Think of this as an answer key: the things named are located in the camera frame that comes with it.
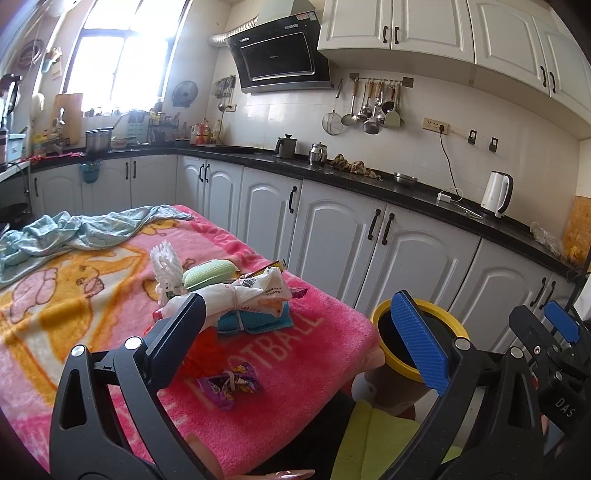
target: white kettle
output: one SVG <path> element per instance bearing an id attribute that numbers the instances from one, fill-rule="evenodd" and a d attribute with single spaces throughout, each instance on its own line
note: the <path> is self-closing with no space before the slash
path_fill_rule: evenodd
<path id="1" fill-rule="evenodd" d="M 513 177 L 501 171 L 491 172 L 480 206 L 501 218 L 513 194 Z"/>

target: plastic container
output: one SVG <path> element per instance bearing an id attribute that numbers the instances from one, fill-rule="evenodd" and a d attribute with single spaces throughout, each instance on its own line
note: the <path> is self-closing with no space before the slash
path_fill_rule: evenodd
<path id="1" fill-rule="evenodd" d="M 462 324 L 448 312 L 427 301 L 414 301 L 423 311 L 431 330 L 438 329 L 440 334 L 449 334 L 449 345 L 456 337 L 469 338 Z M 430 389 L 423 382 L 392 322 L 390 303 L 391 300 L 382 302 L 371 317 L 379 331 L 380 348 L 384 351 L 386 364 L 357 375 L 351 393 L 355 401 L 365 400 L 373 407 L 396 416 L 413 406 Z"/>
<path id="2" fill-rule="evenodd" d="M 22 146 L 25 143 L 25 134 L 9 134 L 7 161 L 15 161 L 22 157 Z"/>

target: trash bin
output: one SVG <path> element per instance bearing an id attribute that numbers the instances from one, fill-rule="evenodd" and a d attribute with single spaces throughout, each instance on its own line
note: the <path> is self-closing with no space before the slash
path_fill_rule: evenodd
<path id="1" fill-rule="evenodd" d="M 10 223 L 10 230 L 20 230 L 32 220 L 28 203 L 13 203 L 0 208 L 0 223 Z"/>
<path id="2" fill-rule="evenodd" d="M 442 308 L 423 300 L 414 300 L 421 309 L 426 324 L 437 338 L 449 338 L 451 350 L 456 337 L 469 338 L 464 327 Z M 355 377 L 351 393 L 355 401 L 366 400 L 373 407 L 396 416 L 414 405 L 427 392 L 413 359 L 404 341 L 396 330 L 390 315 L 391 300 L 382 302 L 371 317 L 378 328 L 380 347 L 384 351 L 386 364 Z"/>

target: wall tile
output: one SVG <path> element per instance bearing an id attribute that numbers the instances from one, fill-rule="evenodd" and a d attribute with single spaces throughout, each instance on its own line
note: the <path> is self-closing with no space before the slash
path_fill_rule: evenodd
<path id="1" fill-rule="evenodd" d="M 231 58 L 220 53 L 216 70 L 232 67 Z M 579 180 L 578 188 L 579 194 L 591 196 L 591 144 L 589 166 L 581 166 L 579 173 L 579 142 L 569 134 L 521 107 L 441 80 L 414 76 L 414 87 L 403 89 L 401 113 L 405 127 L 367 135 L 359 124 L 330 136 L 322 129 L 322 118 L 333 108 L 340 115 L 350 111 L 353 85 L 348 71 L 333 73 L 335 83 L 341 77 L 346 79 L 336 102 L 334 90 L 245 95 L 242 109 L 228 115 L 232 119 L 226 143 L 251 144 L 253 138 L 264 137 L 262 142 L 270 149 L 275 148 L 278 137 L 291 134 L 298 139 L 298 153 L 307 154 L 313 142 L 321 141 L 329 148 L 329 158 L 341 153 L 350 161 L 363 160 L 369 168 L 401 171 L 445 189 L 453 186 L 449 167 L 439 135 L 422 129 L 426 116 L 450 124 L 451 133 L 443 137 L 443 142 L 456 183 L 470 200 L 482 199 L 491 171 L 504 171 L 515 180 L 508 215 L 524 223 L 538 221 L 559 235 L 569 217 L 577 178 L 589 178 L 588 184 Z M 403 76 L 378 71 L 359 73 L 373 78 Z M 355 111 L 361 106 L 363 85 L 359 90 Z M 467 143 L 471 128 L 478 131 L 476 145 Z M 491 137 L 499 139 L 496 154 L 488 149 Z"/>

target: black countertop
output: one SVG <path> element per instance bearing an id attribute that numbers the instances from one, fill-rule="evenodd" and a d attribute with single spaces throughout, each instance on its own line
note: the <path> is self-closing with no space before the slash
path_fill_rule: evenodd
<path id="1" fill-rule="evenodd" d="M 296 160 L 276 158 L 272 152 L 242 147 L 153 147 L 137 146 L 125 150 L 113 150 L 103 156 L 109 158 L 142 157 L 146 155 L 187 155 L 207 160 L 220 160 L 244 165 L 258 170 L 277 173 L 295 179 L 312 180 L 318 183 L 339 187 L 350 192 L 359 193 L 392 205 L 422 213 L 450 225 L 457 226 L 467 232 L 481 236 L 502 247 L 508 248 L 523 257 L 559 273 L 563 277 L 569 275 L 573 267 L 553 255 L 548 249 L 535 241 L 527 226 L 511 218 L 502 219 L 484 215 L 479 205 L 467 201 L 470 210 L 483 216 L 474 218 L 458 208 L 454 203 L 437 201 L 439 189 L 418 184 L 413 190 L 402 187 L 391 179 L 387 173 L 383 180 L 372 180 L 366 177 L 333 170 L 330 167 L 312 167 L 305 157 Z M 91 160 L 86 155 L 77 157 L 45 158 L 31 166 L 31 173 Z"/>

